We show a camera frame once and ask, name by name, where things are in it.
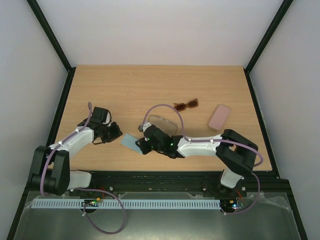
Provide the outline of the blue cleaning cloth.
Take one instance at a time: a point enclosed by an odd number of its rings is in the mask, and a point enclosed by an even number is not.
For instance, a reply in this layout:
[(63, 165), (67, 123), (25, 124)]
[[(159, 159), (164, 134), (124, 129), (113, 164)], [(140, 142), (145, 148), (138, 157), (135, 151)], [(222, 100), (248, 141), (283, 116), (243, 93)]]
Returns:
[(143, 153), (142, 153), (141, 149), (136, 145), (136, 141), (137, 140), (138, 139), (136, 137), (126, 133), (124, 135), (123, 139), (121, 140), (121, 144), (124, 147), (126, 147), (126, 148), (128, 148), (130, 150), (133, 150), (134, 152), (139, 153), (139, 154), (142, 155)]

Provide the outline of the brown rectangular sunglasses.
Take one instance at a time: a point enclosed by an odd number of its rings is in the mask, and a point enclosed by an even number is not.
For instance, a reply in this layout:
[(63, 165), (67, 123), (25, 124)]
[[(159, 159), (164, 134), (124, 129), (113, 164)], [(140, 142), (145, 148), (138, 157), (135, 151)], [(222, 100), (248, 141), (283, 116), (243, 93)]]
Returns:
[(197, 98), (190, 100), (187, 103), (174, 103), (174, 108), (178, 111), (184, 111), (186, 109), (193, 109), (199, 106), (199, 101)]

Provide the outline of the pink glasses case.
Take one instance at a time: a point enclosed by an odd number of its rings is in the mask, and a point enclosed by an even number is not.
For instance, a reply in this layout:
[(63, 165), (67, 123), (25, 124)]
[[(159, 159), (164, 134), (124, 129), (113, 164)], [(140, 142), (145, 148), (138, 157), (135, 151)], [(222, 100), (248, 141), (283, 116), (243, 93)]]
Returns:
[(217, 106), (214, 111), (211, 119), (209, 120), (208, 127), (215, 130), (220, 131), (224, 126), (231, 109), (223, 104)]

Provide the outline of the brown plaid glasses case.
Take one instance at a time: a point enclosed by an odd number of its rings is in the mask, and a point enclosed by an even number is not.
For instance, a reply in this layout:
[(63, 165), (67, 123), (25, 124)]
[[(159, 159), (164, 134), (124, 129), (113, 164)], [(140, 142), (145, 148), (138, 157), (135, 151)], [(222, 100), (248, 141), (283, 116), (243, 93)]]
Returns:
[(158, 115), (151, 115), (148, 118), (148, 122), (170, 136), (175, 135), (178, 130), (178, 126), (175, 123)]

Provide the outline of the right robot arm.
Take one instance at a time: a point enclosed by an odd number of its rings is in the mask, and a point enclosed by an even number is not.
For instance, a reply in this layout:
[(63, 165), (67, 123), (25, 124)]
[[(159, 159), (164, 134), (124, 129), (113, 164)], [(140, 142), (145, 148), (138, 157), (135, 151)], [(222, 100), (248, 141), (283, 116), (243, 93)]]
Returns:
[(168, 135), (149, 122), (142, 127), (143, 137), (135, 144), (144, 155), (154, 151), (171, 159), (192, 156), (219, 158), (226, 168), (222, 171), (218, 191), (229, 196), (238, 182), (250, 176), (253, 168), (262, 164), (258, 146), (232, 129), (210, 137)]

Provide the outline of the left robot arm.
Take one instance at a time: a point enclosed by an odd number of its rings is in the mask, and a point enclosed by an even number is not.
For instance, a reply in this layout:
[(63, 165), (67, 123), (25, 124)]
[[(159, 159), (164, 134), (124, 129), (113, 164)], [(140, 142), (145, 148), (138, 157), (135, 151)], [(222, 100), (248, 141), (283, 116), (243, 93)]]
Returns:
[(71, 170), (70, 160), (85, 146), (111, 143), (123, 133), (111, 112), (88, 103), (89, 116), (64, 139), (49, 146), (35, 149), (27, 180), (31, 190), (41, 195), (62, 195), (66, 191), (87, 188), (92, 174), (82, 170)]

